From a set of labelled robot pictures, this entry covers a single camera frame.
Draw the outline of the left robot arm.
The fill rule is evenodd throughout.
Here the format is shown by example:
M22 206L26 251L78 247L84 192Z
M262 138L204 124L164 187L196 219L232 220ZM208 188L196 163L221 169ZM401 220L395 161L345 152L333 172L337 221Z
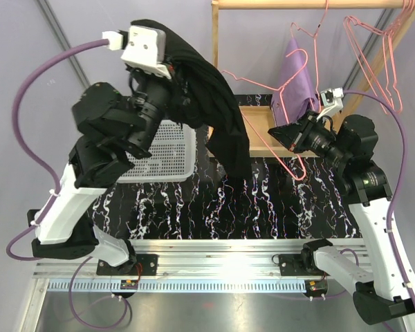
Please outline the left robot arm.
M168 78L136 69L130 72L130 80L138 83L130 96L98 82L73 105L82 135L68 155L59 188L35 215L34 257L92 257L121 275L135 269L138 261L133 246L103 232L86 216L91 204L133 169L130 156L137 160L151 157L149 148L172 98Z

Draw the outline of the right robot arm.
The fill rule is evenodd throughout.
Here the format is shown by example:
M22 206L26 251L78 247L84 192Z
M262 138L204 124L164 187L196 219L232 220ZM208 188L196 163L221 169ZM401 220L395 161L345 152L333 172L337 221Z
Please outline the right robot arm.
M309 275L333 277L351 296L358 315L369 324L415 313L415 274L400 240L391 207L392 192L384 171L372 160L378 135L372 120L344 119L339 131L325 118L306 112L297 122L268 133L294 153L311 151L328 161L335 185L358 224L371 262L367 272L342 255L327 239L309 241L288 260L279 256L281 273L299 267Z

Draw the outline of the black trousers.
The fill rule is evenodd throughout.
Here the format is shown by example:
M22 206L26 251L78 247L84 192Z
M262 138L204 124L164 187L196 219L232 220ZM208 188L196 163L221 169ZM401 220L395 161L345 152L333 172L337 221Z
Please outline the black trousers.
M169 117L198 129L213 128L205 144L229 176L252 177L250 142L238 102L224 76L195 48L167 26L138 19L133 26L161 30L166 35L165 57L171 60L184 91L174 97Z

